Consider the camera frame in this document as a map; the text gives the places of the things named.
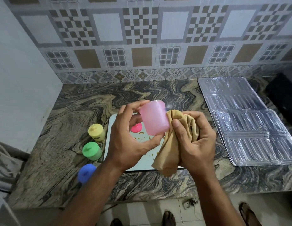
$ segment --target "tan cleaning cloth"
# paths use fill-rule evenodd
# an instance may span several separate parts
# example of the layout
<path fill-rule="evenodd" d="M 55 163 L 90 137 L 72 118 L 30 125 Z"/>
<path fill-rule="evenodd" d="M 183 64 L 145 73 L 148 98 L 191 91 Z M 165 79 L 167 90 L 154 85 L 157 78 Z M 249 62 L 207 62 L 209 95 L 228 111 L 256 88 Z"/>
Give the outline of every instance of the tan cleaning cloth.
<path fill-rule="evenodd" d="M 177 171 L 178 164 L 181 161 L 179 152 L 179 141 L 172 127 L 171 121 L 178 119 L 187 131 L 189 141 L 194 142 L 199 135 L 199 128 L 195 120 L 190 115 L 184 115 L 178 110 L 169 110 L 167 117 L 170 123 L 170 128 L 166 132 L 163 145 L 158 152 L 152 164 L 154 169 L 159 170 L 164 176 L 170 177 Z"/>

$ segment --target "silver foil sheet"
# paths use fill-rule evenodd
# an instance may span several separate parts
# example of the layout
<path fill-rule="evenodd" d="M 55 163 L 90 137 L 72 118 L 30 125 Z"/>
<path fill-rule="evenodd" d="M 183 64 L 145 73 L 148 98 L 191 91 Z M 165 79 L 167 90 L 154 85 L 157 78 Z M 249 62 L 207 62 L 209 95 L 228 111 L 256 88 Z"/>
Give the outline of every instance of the silver foil sheet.
<path fill-rule="evenodd" d="M 292 137 L 243 77 L 199 78 L 234 166 L 292 164 Z"/>

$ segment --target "white wall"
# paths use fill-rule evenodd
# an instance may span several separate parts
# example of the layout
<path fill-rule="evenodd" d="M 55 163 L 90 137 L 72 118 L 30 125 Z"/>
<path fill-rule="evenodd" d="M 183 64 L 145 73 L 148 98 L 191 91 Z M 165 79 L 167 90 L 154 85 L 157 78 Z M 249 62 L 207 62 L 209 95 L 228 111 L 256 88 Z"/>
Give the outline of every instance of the white wall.
<path fill-rule="evenodd" d="M 0 0 L 0 142 L 30 153 L 62 83 Z"/>

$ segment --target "floral tile motif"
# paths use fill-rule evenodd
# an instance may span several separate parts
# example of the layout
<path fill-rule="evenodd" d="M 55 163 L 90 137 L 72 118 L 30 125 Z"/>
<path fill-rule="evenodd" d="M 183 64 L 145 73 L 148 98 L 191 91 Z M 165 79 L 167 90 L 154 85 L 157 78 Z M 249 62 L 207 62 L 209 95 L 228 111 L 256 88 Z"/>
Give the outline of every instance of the floral tile motif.
<path fill-rule="evenodd" d="M 112 70 L 56 73 L 63 84 L 118 83 L 196 79 L 201 77 L 262 77 L 275 76 L 288 64 L 258 64 L 240 66 L 206 66 L 184 68 L 161 68 L 144 70 Z"/>

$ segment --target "person's right arm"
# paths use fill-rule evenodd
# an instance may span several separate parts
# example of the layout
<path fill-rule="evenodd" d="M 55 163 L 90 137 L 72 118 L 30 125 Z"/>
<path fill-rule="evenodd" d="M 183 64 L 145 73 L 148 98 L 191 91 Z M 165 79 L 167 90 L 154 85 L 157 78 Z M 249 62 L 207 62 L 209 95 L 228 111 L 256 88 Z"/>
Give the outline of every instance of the person's right arm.
<path fill-rule="evenodd" d="M 180 142 L 182 164 L 197 187 L 204 221 L 207 226 L 245 226 L 215 175 L 213 165 L 216 133 L 202 112 L 185 111 L 199 127 L 199 138 L 189 142 L 187 132 L 178 120 L 172 126 Z"/>

